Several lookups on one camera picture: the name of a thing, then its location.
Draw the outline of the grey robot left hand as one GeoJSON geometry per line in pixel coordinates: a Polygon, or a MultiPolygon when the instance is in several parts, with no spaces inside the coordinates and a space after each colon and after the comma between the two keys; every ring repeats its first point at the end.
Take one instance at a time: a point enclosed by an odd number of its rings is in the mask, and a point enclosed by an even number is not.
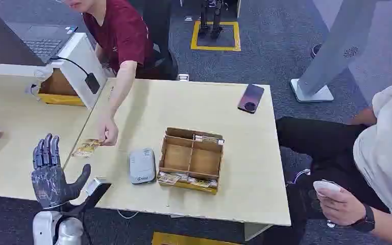
{"type": "Polygon", "coordinates": [[[48,133],[33,150],[31,182],[43,209],[52,209],[78,198],[91,173],[90,164],[86,164],[76,181],[67,183],[61,167],[59,140],[58,135],[48,133]]]}

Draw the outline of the person's hand with watch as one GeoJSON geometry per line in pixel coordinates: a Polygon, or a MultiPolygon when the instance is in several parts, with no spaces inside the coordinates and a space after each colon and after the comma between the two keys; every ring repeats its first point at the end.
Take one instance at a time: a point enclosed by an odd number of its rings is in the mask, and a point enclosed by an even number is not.
{"type": "Polygon", "coordinates": [[[353,194],[327,181],[315,181],[313,187],[325,217],[341,226],[349,226],[363,219],[366,209],[353,194]]]}

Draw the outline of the person's left hand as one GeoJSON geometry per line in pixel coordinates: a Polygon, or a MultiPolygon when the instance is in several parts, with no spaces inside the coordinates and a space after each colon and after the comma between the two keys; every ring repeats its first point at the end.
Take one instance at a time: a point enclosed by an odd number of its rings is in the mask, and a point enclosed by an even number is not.
{"type": "Polygon", "coordinates": [[[114,117],[103,115],[98,123],[99,142],[104,146],[114,146],[118,138],[118,127],[114,117]]]}

